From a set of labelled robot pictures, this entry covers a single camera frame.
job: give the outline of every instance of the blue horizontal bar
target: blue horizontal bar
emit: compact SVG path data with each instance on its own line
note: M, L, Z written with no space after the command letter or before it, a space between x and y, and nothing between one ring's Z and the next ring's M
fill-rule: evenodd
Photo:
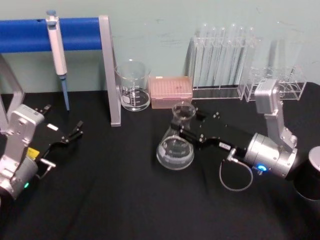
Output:
M63 48L100 50L99 19L60 18ZM0 20L0 53L51 51L45 19Z

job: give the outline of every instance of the blue led light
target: blue led light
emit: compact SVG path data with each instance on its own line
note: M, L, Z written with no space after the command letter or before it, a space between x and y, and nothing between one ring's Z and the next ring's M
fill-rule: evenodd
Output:
M257 168L263 172L267 171L267 168L263 165L258 165Z

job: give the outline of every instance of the black table surface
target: black table surface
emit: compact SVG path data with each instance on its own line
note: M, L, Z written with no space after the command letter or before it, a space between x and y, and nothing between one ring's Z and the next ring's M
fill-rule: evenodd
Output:
M1 229L3 239L320 239L320 204L300 197L291 182L254 173L249 189L230 192L220 184L223 156L213 147L196 151L184 170L162 167L156 147L171 121L170 109L122 109L122 126L112 128L105 92L70 92L69 100L67 114L61 93L26 95L24 103L32 108L52 104L46 120L66 132L84 121L84 135L48 155L57 167L22 192ZM219 111L229 125L267 133L254 102L194 104ZM284 103L285 124L298 137L300 151L320 145L319 106L320 86L314 83L306 85L300 101ZM4 145L2 136L0 153ZM248 181L248 173L234 164L223 175L234 186Z

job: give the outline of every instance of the erlenmeyer flask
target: erlenmeyer flask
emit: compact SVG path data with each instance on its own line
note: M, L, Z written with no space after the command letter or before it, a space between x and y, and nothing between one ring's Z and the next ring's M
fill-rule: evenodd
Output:
M172 121L188 129L196 108L191 103L182 101L173 106L172 113ZM179 137L179 131L169 127L156 149L156 157L165 168L182 170L191 164L195 153L193 145Z

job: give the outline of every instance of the pale green wall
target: pale green wall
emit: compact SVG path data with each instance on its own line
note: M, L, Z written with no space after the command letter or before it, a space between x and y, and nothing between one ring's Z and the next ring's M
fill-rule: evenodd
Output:
M266 39L279 33L276 27L293 38L304 32L306 45L297 63L308 81L320 83L319 0L8 0L1 4L0 19L44 18L48 9L55 9L61 18L109 15L116 61L142 60L157 76L183 74L190 37L203 22L253 26ZM288 64L295 60L291 55ZM50 53L5 54L5 58L26 92L60 90ZM258 55L256 63L263 63L261 59ZM66 62L70 91L102 88L99 51L68 52Z

